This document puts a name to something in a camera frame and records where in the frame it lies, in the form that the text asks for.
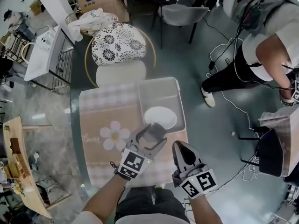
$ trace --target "white cushion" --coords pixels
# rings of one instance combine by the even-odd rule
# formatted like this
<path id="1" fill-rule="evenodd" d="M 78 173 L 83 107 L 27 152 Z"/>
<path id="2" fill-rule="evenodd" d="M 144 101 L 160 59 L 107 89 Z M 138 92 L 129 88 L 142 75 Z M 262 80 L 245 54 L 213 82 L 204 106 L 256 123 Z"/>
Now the white cushion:
<path id="1" fill-rule="evenodd" d="M 92 43 L 92 55 L 97 65 L 123 63 L 145 56 L 145 39 L 128 24 L 112 23 L 102 29 Z"/>
<path id="2" fill-rule="evenodd" d="M 145 80 L 146 68 L 141 60 L 99 66 L 96 74 L 97 85 L 135 83 Z"/>

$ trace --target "white flower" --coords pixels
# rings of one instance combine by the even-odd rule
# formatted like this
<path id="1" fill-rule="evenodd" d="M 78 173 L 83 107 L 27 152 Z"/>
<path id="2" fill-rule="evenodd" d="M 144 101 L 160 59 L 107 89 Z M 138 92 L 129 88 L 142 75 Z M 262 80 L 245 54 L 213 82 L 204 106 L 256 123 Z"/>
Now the white flower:
<path id="1" fill-rule="evenodd" d="M 115 145 L 121 151 L 126 146 L 124 139 L 127 139 L 130 134 L 128 129 L 121 129 L 121 124 L 116 120 L 110 123 L 110 129 L 104 127 L 100 130 L 100 136 L 107 138 L 103 143 L 106 150 L 111 150 Z"/>

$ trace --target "white plate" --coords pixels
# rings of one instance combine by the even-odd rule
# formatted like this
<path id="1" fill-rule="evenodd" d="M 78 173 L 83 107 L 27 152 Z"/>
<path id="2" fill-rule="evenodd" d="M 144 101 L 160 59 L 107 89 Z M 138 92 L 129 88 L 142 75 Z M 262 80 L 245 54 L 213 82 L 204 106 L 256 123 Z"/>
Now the white plate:
<path id="1" fill-rule="evenodd" d="M 166 107 L 155 106 L 144 113 L 144 120 L 147 124 L 158 123 L 164 129 L 170 129 L 177 123 L 176 114 Z"/>

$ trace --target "cardboard box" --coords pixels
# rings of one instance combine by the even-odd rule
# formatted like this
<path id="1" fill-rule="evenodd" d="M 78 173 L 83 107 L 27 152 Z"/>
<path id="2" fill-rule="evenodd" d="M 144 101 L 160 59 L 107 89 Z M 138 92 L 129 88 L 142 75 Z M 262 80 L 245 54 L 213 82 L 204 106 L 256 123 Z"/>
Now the cardboard box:
<path id="1" fill-rule="evenodd" d="M 34 16 L 39 15 L 42 12 L 41 4 L 42 3 L 40 0 L 34 0 L 33 3 L 31 3 L 30 9 L 33 12 Z"/>
<path id="2" fill-rule="evenodd" d="M 102 8 L 105 13 L 113 13 L 119 22 L 128 22 L 129 14 L 121 0 L 77 0 L 82 11 L 90 11 Z"/>

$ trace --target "gray floor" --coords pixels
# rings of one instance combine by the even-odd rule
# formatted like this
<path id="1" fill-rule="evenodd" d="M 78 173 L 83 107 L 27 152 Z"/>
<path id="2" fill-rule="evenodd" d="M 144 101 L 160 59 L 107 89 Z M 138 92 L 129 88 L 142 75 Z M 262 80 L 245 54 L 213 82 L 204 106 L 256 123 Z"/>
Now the gray floor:
<path id="1" fill-rule="evenodd" d="M 226 17 L 220 7 L 208 13 L 205 18 L 227 37 L 235 35 L 237 25 Z M 222 185 L 243 166 L 240 157 L 249 159 L 255 150 L 255 143 L 237 138 L 238 135 L 253 135 L 248 129 L 246 115 L 225 101 L 221 93 L 215 94 L 216 107 L 208 108 L 200 93 L 200 84 L 206 79 L 205 74 L 208 72 L 208 54 L 215 46 L 226 43 L 226 40 L 204 21 L 199 23 L 192 45 L 188 44 L 191 26 L 167 26 L 164 48 L 161 50 L 159 26 L 157 23 L 151 32 L 151 19 L 151 16 L 141 17 L 133 22 L 134 26 L 151 37 L 156 47 L 157 67 L 155 73 L 148 78 L 175 77 L 178 80 L 189 143 L 200 151 L 202 159 L 214 170 L 218 183 Z M 217 57 L 223 50 L 224 47 L 216 50 L 213 57 Z M 225 58 L 232 60 L 232 52 L 232 49 L 228 49 L 219 59 L 216 64 L 219 69 L 226 66 Z M 257 119 L 262 112 L 274 112 L 281 107 L 278 91 L 263 87 L 226 91 L 224 94 L 238 107 L 246 110 L 254 124 L 258 124 Z M 21 115 L 24 124 L 53 124 L 56 128 L 29 133 L 25 141 L 28 152 L 40 152 L 40 169 L 52 175 L 66 190 L 73 193 L 71 202 L 51 211 L 56 223 L 70 223 L 86 203 L 87 194 L 80 187 L 80 176 L 72 149 L 68 114 L 69 92 L 59 96 L 39 87 L 15 84 L 7 99 L 14 103 L 6 105 L 5 120 Z M 37 114 L 44 114 L 44 118 L 34 119 Z M 232 131 L 236 132 L 235 136 L 231 135 Z M 247 172 L 246 178 L 250 178 L 250 175 L 251 173 Z M 172 184 L 167 184 L 166 188 L 173 190 L 179 200 L 185 198 L 183 191 L 174 189 Z M 286 185 L 282 179 L 259 174 L 257 179 L 245 182 L 242 176 L 239 176 L 209 201 L 223 223 L 265 224 L 283 200 L 285 191 Z M 39 217 L 36 222 L 49 223 L 43 217 Z"/>

